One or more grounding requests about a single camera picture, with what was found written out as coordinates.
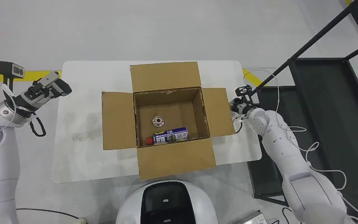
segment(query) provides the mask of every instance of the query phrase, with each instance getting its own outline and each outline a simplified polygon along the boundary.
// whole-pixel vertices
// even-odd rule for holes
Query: can
[[[147,138],[145,142],[147,143],[147,146],[150,146],[156,143],[173,143],[184,140],[188,140],[188,130],[185,127],[182,127],[154,133],[153,137]]]

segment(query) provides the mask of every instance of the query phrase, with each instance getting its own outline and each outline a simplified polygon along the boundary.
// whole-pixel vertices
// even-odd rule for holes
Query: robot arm
[[[23,78],[25,71],[16,64],[0,62],[0,74],[4,75],[4,84],[10,88],[5,93],[12,93],[13,79]],[[20,175],[20,160],[15,128],[29,122],[35,111],[49,100],[71,92],[68,84],[59,79],[59,73],[51,72],[33,82],[31,87],[16,97],[5,94],[6,100],[0,102],[0,128],[7,126],[0,131],[0,223],[18,224],[15,190]]]
[[[281,172],[282,189],[296,218],[306,224],[354,223],[335,186],[312,170],[303,158],[295,135],[282,116],[255,107],[242,90],[237,95],[241,98],[231,102],[232,110],[245,115],[262,136],[265,151]]]

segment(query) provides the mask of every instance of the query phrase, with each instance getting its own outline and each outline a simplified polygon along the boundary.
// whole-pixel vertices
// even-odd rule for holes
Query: cardboard box
[[[235,133],[226,89],[202,88],[196,62],[130,70],[133,93],[102,93],[103,149],[137,148],[141,180],[216,166],[211,137]],[[152,124],[157,115],[164,119],[160,128]],[[155,132],[180,127],[187,141],[145,145]]]

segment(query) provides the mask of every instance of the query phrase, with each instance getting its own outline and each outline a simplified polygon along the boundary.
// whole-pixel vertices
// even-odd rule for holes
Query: gray floor
[[[0,60],[27,70],[61,69],[66,60],[238,60],[244,68],[277,68],[342,11],[343,0],[2,1]],[[343,57],[358,48],[358,28],[347,18],[305,57]],[[358,59],[352,60],[358,67]],[[258,72],[260,78],[267,76]],[[290,73],[279,77],[291,82]],[[56,101],[49,107],[56,108]],[[146,182],[137,176],[52,182],[55,115],[39,112],[48,137],[17,131],[21,178],[18,207],[55,209],[93,223],[113,223],[125,197]],[[203,188],[220,223],[260,209],[285,223],[281,207],[252,199],[247,164],[177,176]],[[70,223],[69,217],[18,212],[21,223]],[[291,223],[296,223],[289,215]]]

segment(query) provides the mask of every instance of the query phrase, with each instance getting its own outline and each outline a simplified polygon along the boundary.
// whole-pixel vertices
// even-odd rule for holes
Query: white table
[[[62,79],[73,92],[59,100],[53,162],[55,183],[139,174],[136,148],[102,149],[101,92],[133,92],[129,66],[161,62],[168,61],[64,63]],[[244,85],[240,62],[198,61],[198,65],[202,87],[225,87],[229,100],[236,97],[235,89]],[[262,156],[257,135],[247,123],[238,134],[215,137],[212,141],[217,165],[259,160]]]

